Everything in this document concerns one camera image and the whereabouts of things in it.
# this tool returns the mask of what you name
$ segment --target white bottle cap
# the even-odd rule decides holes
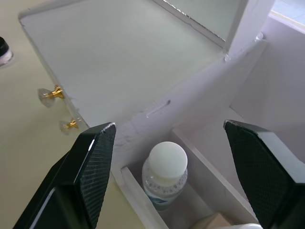
[[[179,179],[187,167],[185,151],[176,143],[157,144],[148,157],[150,169],[164,179]]]

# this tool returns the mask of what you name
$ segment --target white wall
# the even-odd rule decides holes
[[[270,44],[231,107],[305,162],[305,29],[271,15],[263,34]]]

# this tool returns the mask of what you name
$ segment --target small container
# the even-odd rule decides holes
[[[157,211],[179,196],[187,181],[187,156],[176,143],[162,142],[150,152],[142,168],[143,189]]]
[[[8,44],[2,37],[0,37],[0,67],[7,64],[12,58],[13,53]]]

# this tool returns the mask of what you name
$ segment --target jar lid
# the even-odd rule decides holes
[[[9,50],[8,44],[5,42],[5,40],[0,37],[0,57],[6,54],[6,52]]]
[[[165,179],[181,177],[187,167],[185,151],[176,143],[162,142],[157,144],[150,152],[150,169]]]

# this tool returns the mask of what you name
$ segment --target crystal knob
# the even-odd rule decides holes
[[[61,129],[61,132],[65,135],[69,135],[71,130],[73,128],[78,128],[78,125],[74,119],[71,120],[71,122],[59,122],[59,128]]]
[[[62,94],[62,89],[56,85],[54,91],[49,91],[44,88],[38,89],[38,98],[43,105],[49,108],[53,106],[55,98],[64,99],[64,96]]]

